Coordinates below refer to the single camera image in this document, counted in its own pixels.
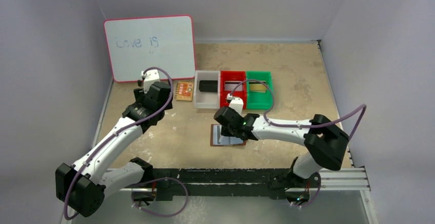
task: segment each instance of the gray wall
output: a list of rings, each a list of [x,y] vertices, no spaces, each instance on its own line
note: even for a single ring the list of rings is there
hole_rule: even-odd
[[[340,114],[368,105],[349,146],[381,223],[435,223],[434,18],[435,0],[345,0],[323,40]]]
[[[316,40],[344,0],[97,0],[107,18],[190,14],[197,40]]]
[[[1,223],[56,223],[54,171],[92,142],[111,78],[95,0],[0,0]]]

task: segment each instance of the floor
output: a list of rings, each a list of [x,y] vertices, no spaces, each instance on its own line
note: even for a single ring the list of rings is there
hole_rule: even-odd
[[[270,118],[300,120],[323,114],[330,120],[337,119],[317,44],[196,44],[195,50],[198,70],[270,71],[276,99]],[[113,84],[99,140],[134,102],[136,87],[136,83]],[[302,146],[277,140],[211,147],[210,125],[216,124],[216,110],[198,110],[186,101],[172,103],[173,109],[164,119],[133,142],[112,168],[134,157],[155,168],[289,168],[296,156],[307,152]],[[347,154],[342,167],[351,167]]]

